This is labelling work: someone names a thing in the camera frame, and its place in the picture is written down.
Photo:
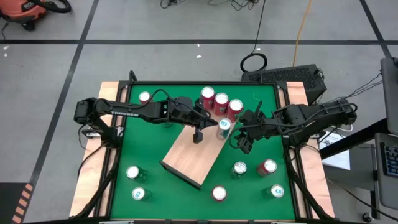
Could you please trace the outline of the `black keyboard with blue keys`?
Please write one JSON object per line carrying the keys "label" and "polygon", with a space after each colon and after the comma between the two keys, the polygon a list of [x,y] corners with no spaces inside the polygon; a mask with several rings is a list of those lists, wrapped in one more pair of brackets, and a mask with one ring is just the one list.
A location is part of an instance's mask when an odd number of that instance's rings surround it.
{"label": "black keyboard with blue keys", "polygon": [[384,175],[398,178],[398,146],[382,143],[381,157]]}

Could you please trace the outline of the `red Fanta soda can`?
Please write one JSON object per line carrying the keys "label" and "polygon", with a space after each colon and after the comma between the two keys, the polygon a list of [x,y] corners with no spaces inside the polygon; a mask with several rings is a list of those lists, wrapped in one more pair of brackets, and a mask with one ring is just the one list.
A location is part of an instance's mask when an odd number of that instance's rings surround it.
{"label": "red Fanta soda can", "polygon": [[206,86],[201,90],[201,98],[203,99],[203,106],[206,109],[212,109],[215,100],[215,91],[212,87]]}
{"label": "red Fanta soda can", "polygon": [[214,114],[224,116],[227,113],[229,98],[226,93],[218,93],[214,99]]}
{"label": "red Fanta soda can", "polygon": [[216,185],[211,191],[211,196],[213,200],[217,202],[224,201],[227,198],[227,194],[227,190],[221,185]]}
{"label": "red Fanta soda can", "polygon": [[243,111],[243,102],[239,99],[232,99],[227,109],[227,117],[231,122],[236,122]]}
{"label": "red Fanta soda can", "polygon": [[257,173],[261,177],[273,174],[277,170],[277,164],[272,159],[266,159],[257,166]]}
{"label": "red Fanta soda can", "polygon": [[143,91],[139,94],[139,101],[142,105],[153,102],[153,97],[148,91]]}

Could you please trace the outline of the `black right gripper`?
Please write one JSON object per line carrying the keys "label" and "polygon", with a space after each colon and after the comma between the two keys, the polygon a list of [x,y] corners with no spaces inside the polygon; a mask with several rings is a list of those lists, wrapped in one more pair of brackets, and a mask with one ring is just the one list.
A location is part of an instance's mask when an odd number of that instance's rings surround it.
{"label": "black right gripper", "polygon": [[241,123],[239,134],[233,138],[239,140],[239,148],[244,154],[249,154],[255,140],[262,138],[269,139],[275,134],[275,129],[271,127],[271,120],[261,111],[262,101],[260,101],[255,111],[246,110],[243,114],[236,114],[232,121],[236,124]]}

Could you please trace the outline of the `black orange striped floor mat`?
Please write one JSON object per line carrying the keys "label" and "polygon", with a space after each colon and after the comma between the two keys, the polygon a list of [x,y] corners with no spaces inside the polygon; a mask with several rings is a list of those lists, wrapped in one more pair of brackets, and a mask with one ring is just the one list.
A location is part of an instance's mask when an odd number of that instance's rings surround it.
{"label": "black orange striped floor mat", "polygon": [[0,182],[0,224],[22,224],[32,198],[31,183]]}

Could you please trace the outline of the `orange shop vacuum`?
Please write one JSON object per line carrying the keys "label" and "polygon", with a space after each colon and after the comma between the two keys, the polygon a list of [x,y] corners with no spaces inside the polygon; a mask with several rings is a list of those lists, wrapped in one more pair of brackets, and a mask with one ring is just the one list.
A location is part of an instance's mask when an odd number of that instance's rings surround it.
{"label": "orange shop vacuum", "polygon": [[35,21],[45,13],[45,8],[30,0],[0,0],[0,18],[20,24],[27,31],[34,30]]}

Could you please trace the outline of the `light wooden side board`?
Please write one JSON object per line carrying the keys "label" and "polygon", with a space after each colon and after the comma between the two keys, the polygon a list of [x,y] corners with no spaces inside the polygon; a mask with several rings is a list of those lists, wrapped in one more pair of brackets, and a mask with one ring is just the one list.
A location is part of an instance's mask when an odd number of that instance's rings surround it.
{"label": "light wooden side board", "polygon": [[[98,97],[112,101],[125,101],[126,93],[127,89],[120,89],[118,82],[103,82]],[[101,139],[99,137],[87,141],[83,157],[87,158],[90,156],[90,158],[87,159],[81,168],[69,213],[70,216],[75,216],[83,210],[112,167],[116,150],[100,147],[100,145]]]}
{"label": "light wooden side board", "polygon": [[[281,107],[290,104],[306,105],[308,103],[302,82],[281,82],[279,84],[278,93]],[[317,140],[310,138],[299,152],[299,155],[296,156],[295,152],[291,150],[290,156],[295,158],[292,161],[292,166],[300,176],[302,182],[306,185],[308,191],[325,213],[334,217],[335,214],[319,154]]]}

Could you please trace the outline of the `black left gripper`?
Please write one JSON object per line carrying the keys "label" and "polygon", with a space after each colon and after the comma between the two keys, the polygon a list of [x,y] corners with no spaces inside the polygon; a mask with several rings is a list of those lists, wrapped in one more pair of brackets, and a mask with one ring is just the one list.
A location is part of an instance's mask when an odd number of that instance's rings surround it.
{"label": "black left gripper", "polygon": [[195,129],[193,142],[198,144],[203,140],[202,129],[217,126],[217,120],[209,117],[209,111],[203,106],[203,99],[181,96],[174,98],[169,105],[170,120],[176,123],[191,126]]}

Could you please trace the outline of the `white printed paper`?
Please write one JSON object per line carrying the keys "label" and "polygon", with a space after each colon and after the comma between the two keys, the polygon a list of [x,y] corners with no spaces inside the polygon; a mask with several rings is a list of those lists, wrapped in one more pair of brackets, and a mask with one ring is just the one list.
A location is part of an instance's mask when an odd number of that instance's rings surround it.
{"label": "white printed paper", "polygon": [[[318,143],[319,149],[322,150],[323,148],[343,138],[344,136],[340,136],[335,132],[330,133],[329,131],[326,131],[325,135],[320,138],[320,141]],[[351,170],[349,151],[344,151],[339,154],[335,154],[334,156],[323,159],[322,162],[323,165],[328,165],[344,170]]]}

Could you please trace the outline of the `flat computer monitor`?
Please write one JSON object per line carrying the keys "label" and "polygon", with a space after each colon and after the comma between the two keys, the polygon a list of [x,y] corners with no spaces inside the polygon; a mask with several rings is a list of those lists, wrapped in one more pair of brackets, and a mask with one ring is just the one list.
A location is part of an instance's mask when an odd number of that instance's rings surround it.
{"label": "flat computer monitor", "polygon": [[381,59],[381,75],[384,89],[387,127],[398,135],[398,58]]}

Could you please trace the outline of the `black desk beam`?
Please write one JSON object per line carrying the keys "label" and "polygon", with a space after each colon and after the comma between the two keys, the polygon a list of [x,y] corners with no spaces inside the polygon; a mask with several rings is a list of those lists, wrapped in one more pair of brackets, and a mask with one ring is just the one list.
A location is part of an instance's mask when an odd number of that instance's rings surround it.
{"label": "black desk beam", "polygon": [[357,145],[373,140],[376,133],[388,134],[387,119],[384,118],[348,137],[345,137],[320,150],[321,159],[326,159]]}

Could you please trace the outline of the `dark grey desk surface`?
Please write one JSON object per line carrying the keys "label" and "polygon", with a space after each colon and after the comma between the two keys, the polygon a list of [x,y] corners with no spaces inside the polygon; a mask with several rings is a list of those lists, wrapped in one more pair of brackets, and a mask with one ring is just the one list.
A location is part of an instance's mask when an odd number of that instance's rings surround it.
{"label": "dark grey desk surface", "polygon": [[369,191],[378,190],[374,145],[362,144],[347,151],[349,151],[351,170],[324,165],[326,178]]}

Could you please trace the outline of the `grey keyboard stand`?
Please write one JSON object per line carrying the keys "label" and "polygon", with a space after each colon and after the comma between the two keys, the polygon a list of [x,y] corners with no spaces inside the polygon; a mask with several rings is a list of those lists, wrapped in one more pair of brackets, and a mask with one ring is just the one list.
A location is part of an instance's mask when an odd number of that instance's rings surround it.
{"label": "grey keyboard stand", "polygon": [[398,210],[398,178],[384,175],[381,157],[381,144],[387,143],[398,146],[398,137],[376,133],[374,140],[376,143],[377,177],[381,204]]}

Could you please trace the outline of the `green mat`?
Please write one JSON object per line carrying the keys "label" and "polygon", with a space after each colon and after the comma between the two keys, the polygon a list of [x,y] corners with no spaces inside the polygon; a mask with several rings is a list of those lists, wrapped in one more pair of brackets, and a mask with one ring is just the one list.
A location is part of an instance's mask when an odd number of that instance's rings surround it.
{"label": "green mat", "polygon": [[[136,117],[137,113],[133,112],[123,112],[124,109],[117,109],[114,110],[116,106],[114,106],[115,103],[117,104],[123,104],[124,106],[127,104],[127,110],[132,107],[132,103],[130,103],[129,97],[131,96],[131,91],[132,87],[134,85],[160,85],[160,86],[185,86],[187,89],[188,86],[203,86],[203,87],[210,87],[213,86],[272,86],[274,89],[274,96],[275,99],[274,101],[276,103],[280,102],[281,97],[277,98],[277,87],[281,89],[281,91],[285,94],[284,101],[288,101],[289,97],[288,92],[289,88],[288,85],[293,85],[293,84],[299,84],[299,88],[304,88],[304,84],[302,82],[293,82],[293,81],[258,81],[258,82],[252,82],[249,83],[248,81],[242,81],[242,82],[222,82],[222,81],[217,81],[217,82],[211,82],[211,81],[164,81],[164,82],[158,82],[158,81],[137,81],[136,76],[134,72],[131,70],[129,74],[129,80],[128,81],[119,81],[118,83],[118,90],[116,94],[116,98],[121,96],[121,90],[123,88],[127,88],[127,97],[126,100],[127,102],[120,102],[120,101],[111,101],[109,110],[100,110],[97,108],[98,101],[103,101],[102,104],[106,105],[107,103],[105,102],[106,99],[100,98],[88,98],[82,101],[79,101],[76,105],[76,110],[75,110],[75,115],[74,115],[74,121],[77,122],[78,124],[81,124],[83,126],[89,126],[92,128],[92,130],[96,131],[101,138],[101,145],[99,148],[97,148],[95,151],[93,151],[90,155],[88,155],[82,162],[79,170],[78,170],[78,179],[81,171],[81,167],[83,164],[97,151],[99,151],[102,147],[105,148],[110,148],[110,149],[116,149],[116,155],[115,155],[115,160],[113,163],[112,168],[108,171],[108,174],[106,174],[106,177],[101,180],[100,185],[97,189],[97,191],[93,194],[92,198],[90,201],[85,205],[85,207],[77,213],[76,215],[72,216],[71,218],[87,218],[89,214],[91,213],[92,210],[95,210],[96,204],[98,201],[102,198],[102,195],[104,191],[106,190],[107,186],[109,183],[113,183],[117,178],[117,169],[119,168],[119,162],[121,160],[121,151],[122,151],[122,145],[123,145],[123,130],[118,131],[119,126],[109,126],[108,123],[104,122],[101,117],[102,116],[112,116],[112,121],[116,120],[116,117],[122,116],[122,117],[131,117],[134,118]],[[152,120],[151,118],[144,118],[144,121],[148,121],[151,123]],[[187,174],[183,174],[182,172],[178,171],[177,168],[173,168],[171,165],[165,164],[164,167],[165,169],[173,169],[172,173],[175,174],[177,177],[181,178],[188,184],[192,185],[196,189],[200,189],[200,183],[199,181],[196,181],[193,179],[193,177],[189,177]],[[305,186],[305,181],[303,178],[299,176],[299,174],[296,171],[293,171],[293,166],[287,168],[287,174],[289,177],[289,181],[291,180],[292,182],[295,181],[295,184],[297,184],[297,187],[302,191],[303,194],[303,201],[308,204],[309,207],[312,207],[312,210],[315,214],[318,215],[319,219],[321,220],[332,220],[333,217],[330,216],[329,214],[326,213],[326,211],[319,205],[319,203],[316,201],[316,199],[313,197],[313,195],[310,193],[309,189]]]}

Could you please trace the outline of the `blue silver Red Bull can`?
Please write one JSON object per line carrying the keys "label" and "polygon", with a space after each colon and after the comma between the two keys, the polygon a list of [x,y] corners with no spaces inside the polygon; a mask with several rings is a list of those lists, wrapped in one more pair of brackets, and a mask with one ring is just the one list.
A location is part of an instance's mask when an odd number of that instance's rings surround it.
{"label": "blue silver Red Bull can", "polygon": [[265,198],[282,198],[284,196],[284,188],[279,184],[270,185],[262,190],[262,194]]}
{"label": "blue silver Red Bull can", "polygon": [[218,139],[227,139],[232,127],[232,122],[228,118],[223,118],[218,122],[216,137]]}
{"label": "blue silver Red Bull can", "polygon": [[152,198],[152,192],[147,188],[138,186],[132,190],[132,198],[137,201],[148,201]]}

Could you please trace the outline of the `green Sprite soda can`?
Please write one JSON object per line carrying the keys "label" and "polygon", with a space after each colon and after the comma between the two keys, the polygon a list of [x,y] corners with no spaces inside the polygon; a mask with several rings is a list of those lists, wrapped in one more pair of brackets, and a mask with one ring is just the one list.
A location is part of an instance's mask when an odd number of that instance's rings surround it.
{"label": "green Sprite soda can", "polygon": [[235,162],[230,169],[232,179],[240,179],[247,171],[247,165],[243,161]]}
{"label": "green Sprite soda can", "polygon": [[136,182],[144,182],[147,178],[147,172],[139,166],[131,165],[126,170],[126,176]]}

